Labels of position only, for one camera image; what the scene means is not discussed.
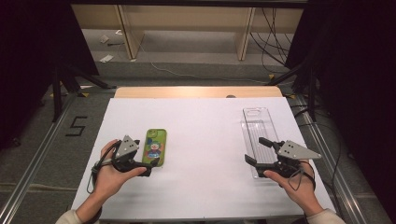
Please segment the clear plastic packaging tray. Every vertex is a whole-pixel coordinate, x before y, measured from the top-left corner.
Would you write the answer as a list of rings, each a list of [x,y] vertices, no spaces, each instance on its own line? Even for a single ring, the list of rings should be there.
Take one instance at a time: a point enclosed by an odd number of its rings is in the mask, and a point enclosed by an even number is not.
[[[275,150],[259,142],[260,137],[278,142],[276,130],[267,108],[244,108],[241,128],[249,157],[255,159],[257,163],[274,163],[277,161]]]

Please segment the person's left hand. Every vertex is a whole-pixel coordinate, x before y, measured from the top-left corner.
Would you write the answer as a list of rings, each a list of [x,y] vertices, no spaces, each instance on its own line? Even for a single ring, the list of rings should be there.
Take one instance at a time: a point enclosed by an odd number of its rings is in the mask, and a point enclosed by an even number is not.
[[[137,167],[129,172],[122,173],[112,165],[105,165],[98,172],[91,196],[95,199],[105,201],[116,194],[128,180],[146,171],[147,169],[145,167]]]

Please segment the person's right hand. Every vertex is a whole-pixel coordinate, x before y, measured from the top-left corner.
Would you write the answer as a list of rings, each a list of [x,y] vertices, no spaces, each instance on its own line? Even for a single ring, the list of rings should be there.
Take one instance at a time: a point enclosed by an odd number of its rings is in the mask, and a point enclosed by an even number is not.
[[[314,176],[313,168],[306,161],[303,161],[301,166],[304,171],[290,178],[285,178],[270,170],[263,172],[266,177],[272,179],[282,187],[290,199],[300,207],[303,203],[318,202],[315,195],[316,187],[312,181]]]

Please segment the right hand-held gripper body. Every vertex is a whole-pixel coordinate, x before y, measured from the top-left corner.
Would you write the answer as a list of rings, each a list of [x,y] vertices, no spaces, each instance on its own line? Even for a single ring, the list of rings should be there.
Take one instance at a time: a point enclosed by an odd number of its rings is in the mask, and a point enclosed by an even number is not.
[[[277,161],[270,164],[268,170],[286,178],[292,177],[302,170],[301,160],[321,158],[319,153],[290,140],[274,142],[274,146],[271,148],[275,151]]]

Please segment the black curtain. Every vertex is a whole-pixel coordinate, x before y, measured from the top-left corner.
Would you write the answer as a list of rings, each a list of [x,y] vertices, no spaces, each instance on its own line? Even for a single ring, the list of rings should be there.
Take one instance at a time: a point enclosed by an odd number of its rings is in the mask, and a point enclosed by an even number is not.
[[[327,21],[319,92],[366,180],[396,223],[396,0],[305,0],[287,66]]]
[[[53,72],[98,70],[68,0],[0,0],[0,150],[38,107]]]

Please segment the green cartoon phone case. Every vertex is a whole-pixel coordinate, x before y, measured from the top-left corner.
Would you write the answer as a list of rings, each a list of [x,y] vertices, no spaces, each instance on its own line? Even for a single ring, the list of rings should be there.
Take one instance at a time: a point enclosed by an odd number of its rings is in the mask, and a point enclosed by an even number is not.
[[[167,131],[165,129],[149,129],[146,133],[142,162],[152,163],[161,167],[164,163]]]

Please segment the light wooden bench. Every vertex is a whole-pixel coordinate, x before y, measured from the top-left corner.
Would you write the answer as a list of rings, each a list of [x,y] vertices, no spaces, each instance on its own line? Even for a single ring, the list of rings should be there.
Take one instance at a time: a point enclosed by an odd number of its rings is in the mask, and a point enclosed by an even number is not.
[[[276,7],[160,7],[127,5],[77,5],[73,12],[82,29],[120,30],[128,58],[137,57],[146,31],[201,31],[233,34],[237,58],[245,59],[248,35],[296,32],[303,12]]]

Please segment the aluminium floor rail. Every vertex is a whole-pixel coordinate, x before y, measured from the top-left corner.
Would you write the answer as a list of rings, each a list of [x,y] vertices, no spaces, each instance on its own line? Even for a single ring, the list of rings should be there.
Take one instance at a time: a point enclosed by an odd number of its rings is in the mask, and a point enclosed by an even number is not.
[[[7,201],[0,209],[0,224],[9,224],[14,218],[39,170],[39,167],[47,156],[50,147],[64,122],[64,118],[67,116],[70,106],[75,102],[77,97],[78,95],[76,93],[69,93],[65,97],[64,103],[61,104],[60,112],[56,116],[55,120],[50,124],[46,135],[42,138],[40,145],[36,148],[35,155],[30,160],[29,165],[21,176],[21,179],[15,184],[15,187],[10,192]]]
[[[335,210],[350,224],[368,224],[366,215],[354,194],[346,172],[343,170],[343,144],[333,127],[321,122],[314,122],[308,112],[306,99],[296,95],[296,103],[291,107],[305,143],[319,152],[322,160],[317,162],[319,173],[324,176],[325,189],[330,192]]]

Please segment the white table cover sheet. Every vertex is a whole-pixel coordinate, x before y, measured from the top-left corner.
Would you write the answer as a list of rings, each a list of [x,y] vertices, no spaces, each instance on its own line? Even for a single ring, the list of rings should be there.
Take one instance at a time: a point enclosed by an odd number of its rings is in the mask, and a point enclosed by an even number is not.
[[[282,97],[110,100],[88,161],[110,140],[167,132],[164,164],[135,177],[103,206],[103,221],[181,221],[299,216],[277,183],[254,178],[245,162],[246,108],[268,111],[279,141],[304,139]]]

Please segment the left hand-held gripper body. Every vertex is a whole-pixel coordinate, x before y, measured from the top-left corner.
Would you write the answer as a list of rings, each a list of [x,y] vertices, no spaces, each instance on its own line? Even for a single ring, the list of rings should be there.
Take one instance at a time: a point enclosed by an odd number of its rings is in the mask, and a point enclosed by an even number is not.
[[[129,135],[125,135],[120,143],[113,150],[111,163],[113,167],[119,172],[126,173],[139,166],[139,163],[134,160],[139,146],[134,143]]]

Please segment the black metal stand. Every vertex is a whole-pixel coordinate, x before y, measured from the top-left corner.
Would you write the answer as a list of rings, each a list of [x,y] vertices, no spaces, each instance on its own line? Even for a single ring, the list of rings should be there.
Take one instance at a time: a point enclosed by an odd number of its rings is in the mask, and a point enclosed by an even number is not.
[[[64,104],[61,95],[61,86],[64,86],[68,93],[80,94],[81,87],[78,84],[77,77],[91,82],[95,86],[104,90],[115,90],[116,86],[106,84],[104,81],[94,77],[93,75],[83,72],[81,69],[67,64],[56,63],[53,65],[52,72],[52,93],[54,103],[53,122],[57,121],[63,113]]]
[[[303,90],[308,89],[308,103],[307,109],[310,118],[316,122],[315,115],[315,95],[316,95],[316,76],[312,63],[309,60],[304,60],[302,63],[296,65],[289,72],[272,79],[268,86],[275,86],[285,81],[286,79],[295,76],[292,84],[292,89],[295,93],[302,93]]]

